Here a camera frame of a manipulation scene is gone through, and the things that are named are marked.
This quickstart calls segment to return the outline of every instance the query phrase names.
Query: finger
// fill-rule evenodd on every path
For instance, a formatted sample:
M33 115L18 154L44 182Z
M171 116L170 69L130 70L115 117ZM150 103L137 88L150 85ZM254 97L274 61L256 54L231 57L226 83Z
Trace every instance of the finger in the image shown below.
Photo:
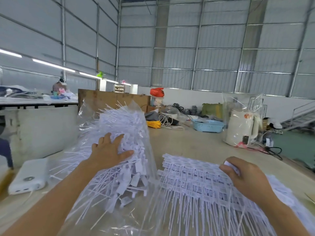
M109 144L109 143L112 143L112 141L111 141L111 133L109 132L109 133L107 133L107 134L105 134L105 136L104 136L104 144Z
M116 137L115 140L113 141L113 144L118 147L120 142L121 142L121 139L123 139L123 137L124 137L124 134L121 134L118 137Z
M129 150L129 151L125 151L121 154L118 155L120 161L123 161L125 159L127 159L128 157L132 156L132 154L134 153L133 150Z
M92 144L92 151L94 151L94 150L97 148L97 146L98 146L98 145L97 145L96 143L93 143L93 144Z
M243 160L243 159L240 159L240 158L237 158L235 156L231 156L231 157L228 157L226 159L226 161L228 161L229 163L233 164L234 166L236 166L238 169L240 169L240 171L242 172L242 170L244 170L247 166L248 166L248 162Z
M99 144L103 144L104 142L104 137L99 138Z
M219 168L230 177L234 184L236 181L239 180L239 176L236 174L232 167L222 164L219 166Z

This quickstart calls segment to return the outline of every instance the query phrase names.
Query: white power bank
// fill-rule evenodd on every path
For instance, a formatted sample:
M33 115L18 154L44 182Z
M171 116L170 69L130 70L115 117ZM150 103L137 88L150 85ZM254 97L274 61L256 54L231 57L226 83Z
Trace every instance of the white power bank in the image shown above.
M48 180L48 159L35 159L24 162L20 171L9 186L9 194L21 194L45 187Z

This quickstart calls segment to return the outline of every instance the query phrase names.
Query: fluorescent light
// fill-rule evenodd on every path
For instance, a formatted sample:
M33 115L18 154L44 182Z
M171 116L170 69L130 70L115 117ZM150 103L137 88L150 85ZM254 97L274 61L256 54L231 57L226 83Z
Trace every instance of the fluorescent light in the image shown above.
M1 50L1 49L0 49L0 53L7 54L7 55L12 55L12 56L15 56L15 57L20 57L20 58L22 58L21 55L18 55L18 54L9 52L9 51Z
M107 79L106 81L111 82L111 83L114 83L114 84L118 84L118 82L113 81L113 80L109 80L109 79Z
M92 78L96 78L96 79L101 79L100 77L97 77L95 75L89 75L89 74L86 74L86 73L83 73L83 72L79 72L79 74L85 75L85 76L89 76L89 77L92 77Z
M32 59L34 62L37 62L37 63L41 63L41 64L45 64L45 65L49 65L51 67L55 67L55 68L58 68L58 69L64 69L66 71L70 71L70 72L75 72L75 70L73 69L69 69L69 68L65 68L65 67L62 67L62 66L59 66L59 65L56 65L56 64L51 64L51 63L48 63L48 62L45 62L45 61L41 61L41 60L38 60L38 59Z

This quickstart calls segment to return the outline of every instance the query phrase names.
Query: corrugated metal wall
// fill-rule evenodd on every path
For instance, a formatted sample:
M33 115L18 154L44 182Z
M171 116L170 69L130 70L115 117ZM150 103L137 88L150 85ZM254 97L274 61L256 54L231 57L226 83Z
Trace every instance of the corrugated metal wall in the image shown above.
M117 0L1 0L0 49L29 58L0 53L0 83L50 93L62 72L31 58L63 65L63 44L66 67L95 75L98 60L98 70L115 79L117 14ZM65 77L72 92L96 88L93 78L68 72Z
M315 98L312 5L313 0L123 3L118 78L141 86Z

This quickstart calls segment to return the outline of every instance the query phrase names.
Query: white kettle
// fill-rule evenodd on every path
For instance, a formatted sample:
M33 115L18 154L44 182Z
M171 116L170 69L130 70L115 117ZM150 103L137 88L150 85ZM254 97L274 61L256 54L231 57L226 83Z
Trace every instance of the white kettle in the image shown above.
M226 143L231 146L244 147L258 136L262 119L252 112L232 111L227 128Z

